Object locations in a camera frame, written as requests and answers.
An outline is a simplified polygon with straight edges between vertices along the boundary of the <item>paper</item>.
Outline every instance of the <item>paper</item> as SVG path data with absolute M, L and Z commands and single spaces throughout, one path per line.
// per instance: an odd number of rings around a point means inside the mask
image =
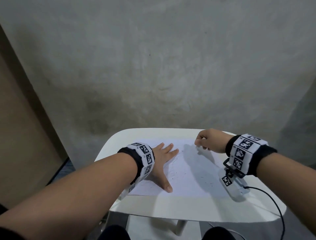
M 145 142 L 152 148 L 162 142 L 165 147 L 173 143 L 173 150 L 178 148 L 179 153 L 164 165 L 172 193 L 165 192 L 146 178 L 129 195 L 228 197 L 218 177 L 219 169 L 224 167 L 223 162 L 217 153 L 196 147 L 194 139 L 140 139 L 137 142 Z

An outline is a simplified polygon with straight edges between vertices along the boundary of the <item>hand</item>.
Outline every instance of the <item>hand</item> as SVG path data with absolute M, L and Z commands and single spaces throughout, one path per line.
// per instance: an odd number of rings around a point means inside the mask
M 153 178 L 153 182 L 168 193 L 173 192 L 172 186 L 170 185 L 166 175 L 163 172 L 163 165 L 178 154 L 179 149 L 170 150 L 173 148 L 173 144 L 170 144 L 166 148 L 162 148 L 165 144 L 162 142 L 157 147 L 153 148 L 155 156 L 154 168 L 150 173 Z
M 226 145 L 232 137 L 233 135 L 210 128 L 200 131 L 194 144 L 216 153 L 225 153 Z

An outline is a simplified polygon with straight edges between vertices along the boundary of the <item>white cable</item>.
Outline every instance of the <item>white cable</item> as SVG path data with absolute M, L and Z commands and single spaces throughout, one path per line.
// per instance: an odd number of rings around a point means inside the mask
M 227 229 L 227 231 L 229 231 L 229 232 L 233 232 L 233 233 L 236 233 L 236 234 L 238 234 L 239 236 L 241 236 L 244 240 L 247 240 L 247 239 L 245 239 L 245 237 L 244 236 L 242 236 L 239 232 L 236 232 L 236 231 L 234 231 L 234 230 L 231 230 L 231 229 Z

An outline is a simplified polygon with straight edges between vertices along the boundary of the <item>black pants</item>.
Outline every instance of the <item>black pants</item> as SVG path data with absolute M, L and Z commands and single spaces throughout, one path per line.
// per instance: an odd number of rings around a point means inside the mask
M 98 240 L 131 240 L 127 231 L 118 225 L 107 227 Z M 236 240 L 234 236 L 225 228 L 214 227 L 209 229 L 202 240 Z

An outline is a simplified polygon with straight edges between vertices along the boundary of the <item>left hand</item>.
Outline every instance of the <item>left hand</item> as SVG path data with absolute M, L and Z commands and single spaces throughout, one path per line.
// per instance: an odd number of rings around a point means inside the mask
M 153 170 L 150 173 L 150 176 L 153 178 L 154 183 L 156 183 L 166 192 L 171 193 L 173 192 L 173 189 L 163 172 L 163 165 L 170 159 L 172 159 L 175 155 L 177 155 L 179 149 L 170 152 L 170 150 L 173 148 L 173 144 L 171 143 L 169 146 L 163 148 L 164 145 L 165 144 L 162 142 L 157 147 L 153 148 L 155 164 Z

